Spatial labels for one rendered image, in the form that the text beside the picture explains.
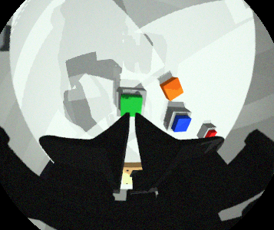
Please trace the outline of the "blue button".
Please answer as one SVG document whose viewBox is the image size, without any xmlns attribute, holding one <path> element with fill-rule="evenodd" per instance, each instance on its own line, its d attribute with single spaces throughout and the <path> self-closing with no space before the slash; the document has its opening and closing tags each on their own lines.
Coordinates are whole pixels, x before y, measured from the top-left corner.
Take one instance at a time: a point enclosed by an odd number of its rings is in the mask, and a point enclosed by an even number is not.
<svg viewBox="0 0 274 230">
<path fill-rule="evenodd" d="M 191 113 L 185 107 L 167 107 L 167 115 L 163 123 L 165 130 L 186 132 L 187 127 L 190 125 Z"/>
</svg>

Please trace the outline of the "red button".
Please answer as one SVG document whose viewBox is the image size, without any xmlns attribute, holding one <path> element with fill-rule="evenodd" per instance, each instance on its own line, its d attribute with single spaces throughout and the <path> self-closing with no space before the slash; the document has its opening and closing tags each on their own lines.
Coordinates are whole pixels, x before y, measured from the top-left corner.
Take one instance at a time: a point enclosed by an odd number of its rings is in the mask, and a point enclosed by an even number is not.
<svg viewBox="0 0 274 230">
<path fill-rule="evenodd" d="M 215 136 L 217 134 L 216 131 L 217 126 L 214 126 L 213 123 L 202 123 L 200 130 L 198 131 L 198 138 L 207 138 L 210 136 Z"/>
</svg>

